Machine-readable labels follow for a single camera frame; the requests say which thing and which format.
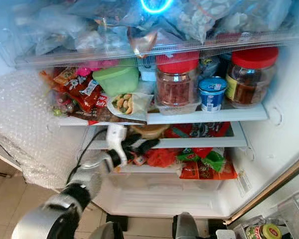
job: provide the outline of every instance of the yogurt cup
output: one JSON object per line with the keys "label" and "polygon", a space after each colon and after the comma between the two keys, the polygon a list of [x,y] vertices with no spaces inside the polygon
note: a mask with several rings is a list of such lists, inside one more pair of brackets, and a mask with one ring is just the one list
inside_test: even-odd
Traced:
{"label": "yogurt cup", "polygon": [[199,83],[199,94],[202,100],[202,110],[205,112],[220,111],[227,82],[221,77],[209,77]]}

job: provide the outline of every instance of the green lid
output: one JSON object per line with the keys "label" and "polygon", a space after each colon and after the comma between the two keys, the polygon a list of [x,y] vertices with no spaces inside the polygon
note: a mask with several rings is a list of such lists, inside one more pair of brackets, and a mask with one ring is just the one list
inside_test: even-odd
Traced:
{"label": "green lid", "polygon": [[266,239],[281,239],[282,234],[279,228],[272,224],[265,224],[263,226],[263,235],[266,237]]}
{"label": "green lid", "polygon": [[131,58],[122,59],[116,67],[110,67],[107,69],[102,69],[100,71],[93,72],[93,79],[97,81],[102,81],[108,78],[115,78],[120,75],[126,74],[130,70],[135,69],[134,60]]}

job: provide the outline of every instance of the jar of dried meat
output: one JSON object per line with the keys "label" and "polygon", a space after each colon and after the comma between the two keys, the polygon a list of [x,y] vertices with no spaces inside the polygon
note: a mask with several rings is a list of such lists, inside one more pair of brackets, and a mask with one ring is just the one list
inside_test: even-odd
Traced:
{"label": "jar of dried meat", "polygon": [[226,98],[235,108],[260,103],[276,72],[278,48],[265,47],[235,51],[227,70]]}
{"label": "jar of dried meat", "polygon": [[198,101],[199,52],[157,56],[156,63],[156,99],[160,104],[182,107]]}

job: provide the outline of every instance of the blue light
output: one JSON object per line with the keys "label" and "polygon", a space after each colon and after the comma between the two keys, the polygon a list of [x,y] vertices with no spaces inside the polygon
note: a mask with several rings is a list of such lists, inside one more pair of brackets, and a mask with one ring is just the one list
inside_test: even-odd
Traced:
{"label": "blue light", "polygon": [[142,7],[149,13],[152,13],[152,14],[157,14],[157,13],[160,13],[162,11],[165,11],[172,3],[173,0],[166,0],[165,4],[159,8],[159,9],[150,9],[148,8],[148,6],[146,6],[144,0],[141,0],[141,3],[142,3]]}

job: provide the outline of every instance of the green package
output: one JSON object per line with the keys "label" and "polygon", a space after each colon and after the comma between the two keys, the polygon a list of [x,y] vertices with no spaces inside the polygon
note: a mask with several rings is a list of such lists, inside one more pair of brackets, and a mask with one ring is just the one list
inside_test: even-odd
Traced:
{"label": "green package", "polygon": [[208,164],[212,169],[219,173],[223,170],[226,163],[224,151],[224,148],[213,148],[206,158],[202,159],[202,162]]}
{"label": "green package", "polygon": [[192,148],[185,148],[178,156],[177,159],[179,161],[199,161],[201,157],[199,157],[196,153],[194,153]]}

